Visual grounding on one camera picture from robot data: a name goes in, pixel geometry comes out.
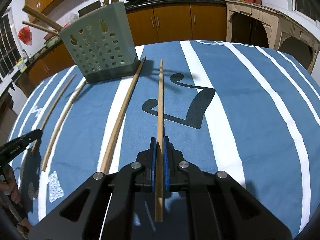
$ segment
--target window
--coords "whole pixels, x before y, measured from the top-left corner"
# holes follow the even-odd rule
[[[11,33],[8,14],[0,19],[0,36],[0,74],[4,78],[21,58]]]
[[[320,20],[320,16],[317,15],[316,9],[310,0],[296,0],[296,11],[303,13],[314,21]]]

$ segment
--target black countertop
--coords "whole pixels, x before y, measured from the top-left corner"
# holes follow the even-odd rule
[[[171,4],[171,3],[189,3],[189,2],[205,2],[205,3],[219,3],[219,4],[225,4],[226,2],[224,0],[144,0],[144,1],[138,1],[138,2],[126,2],[124,3],[125,10],[131,11],[136,10],[148,6],[153,5],[163,5],[163,4]]]

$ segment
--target metal screw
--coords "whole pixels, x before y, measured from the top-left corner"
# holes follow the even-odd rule
[[[138,168],[141,167],[141,163],[140,162],[134,162],[134,163],[131,164],[131,167],[133,169],[138,169]]]
[[[220,178],[220,179],[225,179],[228,174],[225,172],[225,171],[218,171],[217,172],[217,176]]]
[[[182,168],[187,168],[189,166],[189,163],[186,161],[182,161],[182,162],[179,162],[179,166]]]
[[[102,172],[96,172],[93,175],[93,178],[96,179],[96,180],[102,179],[103,178],[103,173]]]

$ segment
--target blue tablecloth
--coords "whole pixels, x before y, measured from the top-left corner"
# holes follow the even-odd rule
[[[308,72],[290,55],[228,42],[158,43],[137,47],[137,54],[147,59],[110,172],[133,162],[156,137],[163,59],[165,135],[175,149],[203,171],[227,171],[296,236],[320,202],[320,87]],[[39,127],[74,73],[44,129],[39,153],[25,152],[12,163],[33,224],[99,169],[131,82],[127,77],[85,85],[60,129],[46,172],[41,172],[52,131],[83,78],[79,69],[43,81],[12,129],[10,138]],[[164,222],[154,224],[154,199],[138,194],[132,239],[187,238],[183,198],[166,196]]]

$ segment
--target red plastic bag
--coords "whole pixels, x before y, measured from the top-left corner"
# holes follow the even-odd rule
[[[19,33],[18,38],[26,45],[32,45],[32,33],[29,26],[23,27]]]

